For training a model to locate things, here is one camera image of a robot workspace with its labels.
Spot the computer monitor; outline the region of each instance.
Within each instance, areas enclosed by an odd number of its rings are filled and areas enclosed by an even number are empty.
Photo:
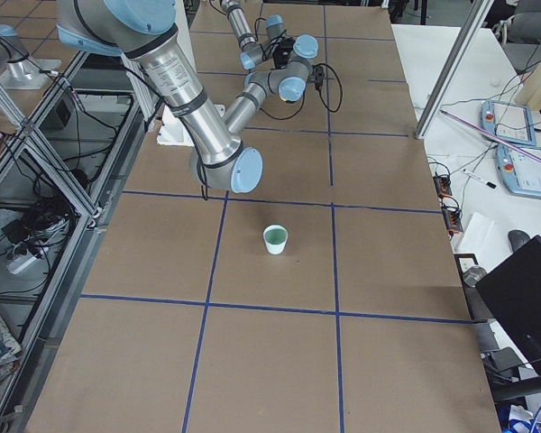
[[[476,285],[485,304],[541,375],[541,237],[535,236]]]

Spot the white desk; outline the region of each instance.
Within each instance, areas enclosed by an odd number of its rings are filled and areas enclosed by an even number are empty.
[[[415,25],[393,25],[393,32],[399,46],[399,54],[410,95],[415,107],[423,107],[443,67],[453,42],[459,32],[453,27]],[[515,71],[505,57],[491,31],[481,29],[463,58],[444,100],[444,104],[456,101],[498,96],[506,83],[514,77]],[[518,83],[512,81],[508,88]],[[501,100],[509,100],[514,91]],[[462,118],[479,123],[481,101],[473,101],[446,109]],[[417,109],[417,116],[422,112]],[[534,113],[534,122],[541,120]],[[541,145],[541,134],[536,135]],[[426,153],[456,170],[475,156],[484,152],[489,142],[471,129],[438,115],[425,137]],[[509,194],[499,177],[494,151],[490,151],[477,169],[477,174],[498,185],[489,189],[475,180],[470,180],[465,191],[463,205],[463,228],[472,213],[479,212],[495,221],[495,226],[485,239],[483,246],[475,253],[482,267],[492,270],[511,254],[507,233],[520,229],[531,236],[541,235],[541,200],[520,198]],[[460,171],[452,177],[452,189],[459,202],[462,201],[463,185],[467,176]]]

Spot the black mouse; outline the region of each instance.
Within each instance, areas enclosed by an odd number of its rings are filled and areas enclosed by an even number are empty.
[[[516,252],[520,247],[529,242],[531,237],[522,230],[511,230],[507,233],[509,242],[511,243],[511,249],[513,253]]]

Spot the chair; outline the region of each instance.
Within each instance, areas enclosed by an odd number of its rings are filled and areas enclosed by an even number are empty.
[[[541,0],[520,0],[515,14],[500,23],[501,45],[518,73],[541,61]]]

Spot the robotic arm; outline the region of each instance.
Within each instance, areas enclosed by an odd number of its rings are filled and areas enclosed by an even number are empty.
[[[59,0],[58,3],[62,42],[107,56],[124,53],[141,64],[172,113],[192,136],[196,152],[191,156],[190,167],[200,182],[210,188],[239,193],[257,186],[262,175],[262,157],[256,149],[244,147],[239,133],[269,93],[279,93],[288,101],[302,96],[312,71],[309,59],[316,56],[314,38],[308,35],[298,38],[299,48],[295,43],[286,68],[250,74],[243,93],[221,118],[177,44],[172,0]],[[282,19],[269,19],[269,40],[258,45],[238,1],[221,0],[221,6],[242,49],[243,65],[251,69],[265,61],[277,36],[284,34]]]

